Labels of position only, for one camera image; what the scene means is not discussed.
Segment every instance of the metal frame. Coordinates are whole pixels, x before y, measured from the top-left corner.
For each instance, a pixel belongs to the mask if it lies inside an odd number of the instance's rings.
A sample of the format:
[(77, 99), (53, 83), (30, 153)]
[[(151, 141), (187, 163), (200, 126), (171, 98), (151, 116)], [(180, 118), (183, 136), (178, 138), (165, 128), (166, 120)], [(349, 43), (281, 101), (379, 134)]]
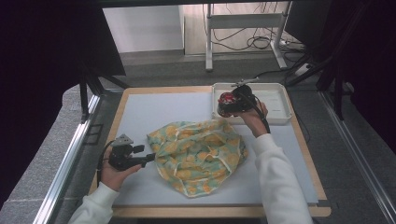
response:
[(240, 14), (240, 15), (212, 15), (213, 4), (207, 5), (206, 13), (206, 64), (207, 72), (213, 71), (213, 49), (212, 49), (212, 29), (233, 29), (233, 28), (264, 28), (277, 27), (277, 35), (271, 41), (271, 48), (276, 56), (280, 69), (286, 69), (287, 65), (279, 50), (280, 37), (285, 28), (289, 15), (291, 2), (288, 2), (282, 13), (272, 14)]
[[(91, 98), (89, 104), (90, 114), (92, 114), (95, 111), (96, 107), (99, 104), (99, 100), (100, 97), (96, 95), (94, 95)], [(91, 122), (92, 122), (92, 117), (88, 116), (88, 119), (84, 123), (80, 123), (78, 125), (75, 135), (73, 136), (73, 139), (69, 145), (69, 148), (67, 149), (66, 154), (64, 155), (64, 159), (62, 160), (58, 172), (56, 173), (52, 181), (52, 184), (49, 187), (49, 191), (47, 192), (47, 195), (44, 198), (43, 203), (41, 204), (40, 209), (38, 210), (33, 223), (45, 224), (49, 221), (52, 211), (54, 210), (55, 204), (59, 199), (59, 195), (61, 194), (61, 191), (64, 188), (64, 183), (73, 166), (75, 158), (78, 154), (78, 150), (80, 149), (83, 143), (84, 136), (87, 133)]]
[(325, 107), (327, 108), (327, 111), (329, 112), (330, 117), (335, 124), (335, 127), (337, 128), (338, 132), (341, 134), (341, 137), (346, 143), (346, 147), (349, 150), (352, 159), (355, 161), (356, 165), (361, 171), (361, 175), (363, 176), (368, 188), (373, 193), (373, 196), (375, 197), (375, 200), (378, 203), (379, 208), (383, 212), (388, 223), (396, 223), (396, 209), (395, 205), (392, 202), (392, 199), (389, 197), (388, 193), (386, 192), (378, 178), (376, 178), (375, 173), (370, 167), (368, 161), (365, 159), (364, 155), (361, 153), (361, 149), (359, 148), (358, 144), (350, 133), (347, 125), (344, 123), (343, 120), (338, 118), (337, 114), (332, 109), (332, 99), (330, 99), (329, 95), (324, 93), (323, 91), (320, 91), (318, 94), (323, 100), (323, 103), (325, 104)]

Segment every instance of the crumpled cloth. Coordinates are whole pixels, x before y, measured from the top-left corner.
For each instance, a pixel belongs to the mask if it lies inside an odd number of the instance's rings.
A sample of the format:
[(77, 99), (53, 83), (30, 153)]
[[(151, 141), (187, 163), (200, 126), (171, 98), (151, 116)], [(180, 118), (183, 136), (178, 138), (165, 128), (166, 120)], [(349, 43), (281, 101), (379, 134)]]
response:
[(188, 197), (217, 189), (248, 156), (225, 119), (172, 122), (148, 134), (148, 143), (161, 177)]

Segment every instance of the white plastic container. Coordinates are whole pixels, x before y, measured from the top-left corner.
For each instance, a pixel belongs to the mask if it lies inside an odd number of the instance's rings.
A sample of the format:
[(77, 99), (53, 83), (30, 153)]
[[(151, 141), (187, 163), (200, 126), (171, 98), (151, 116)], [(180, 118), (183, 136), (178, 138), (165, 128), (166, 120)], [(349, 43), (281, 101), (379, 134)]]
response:
[[(234, 83), (216, 83), (212, 88), (212, 102), (213, 111), (212, 118), (220, 119), (222, 116), (218, 114), (218, 99), (226, 91), (232, 91), (236, 87), (232, 87)], [(283, 85), (278, 83), (248, 83), (247, 84), (254, 95), (265, 105), (268, 109), (267, 121), (272, 125), (281, 125), (289, 121), (292, 116), (290, 106), (288, 104), (288, 95)], [(230, 117), (227, 120), (231, 124), (243, 124), (241, 118)]]

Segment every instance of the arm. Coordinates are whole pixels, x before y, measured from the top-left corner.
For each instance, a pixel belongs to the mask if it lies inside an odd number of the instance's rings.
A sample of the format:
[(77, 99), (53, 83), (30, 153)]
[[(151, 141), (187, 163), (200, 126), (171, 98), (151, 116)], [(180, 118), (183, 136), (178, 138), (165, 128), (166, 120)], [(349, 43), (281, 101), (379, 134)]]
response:
[(108, 223), (113, 215), (111, 205), (118, 196), (118, 192), (100, 182), (91, 195), (84, 196), (82, 205), (68, 223)]
[(70, 223), (108, 223), (113, 215), (112, 204), (119, 196), (118, 191), (123, 181), (129, 175), (137, 172), (142, 166), (136, 165), (125, 171), (119, 172), (104, 160), (102, 169), (102, 182), (89, 196), (85, 196), (82, 205), (75, 211), (69, 220)]
[[(261, 108), (266, 116), (268, 110), (265, 104), (261, 103), (258, 108)], [(294, 169), (283, 149), (276, 145), (273, 136), (267, 132), (257, 112), (251, 110), (235, 115), (244, 120), (256, 137), (253, 149), (257, 156), (255, 163), (259, 172), (262, 205), (268, 223), (312, 223)]]

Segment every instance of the black curtain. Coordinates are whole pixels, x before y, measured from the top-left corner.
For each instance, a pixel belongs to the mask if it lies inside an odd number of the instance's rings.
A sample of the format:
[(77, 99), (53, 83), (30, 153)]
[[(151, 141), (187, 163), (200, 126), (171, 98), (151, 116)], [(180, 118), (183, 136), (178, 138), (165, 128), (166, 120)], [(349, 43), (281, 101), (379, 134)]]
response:
[(328, 57), (345, 31), (346, 21), (359, 4), (368, 4), (339, 59), (344, 81), (354, 87), (351, 101), (388, 146), (396, 153), (396, 2), (392, 0), (332, 0), (323, 30), (325, 43), (317, 59)]
[(64, 92), (79, 83), (81, 65), (109, 76), (124, 70), (99, 6), (9, 1), (0, 8), (2, 205), (56, 120)]

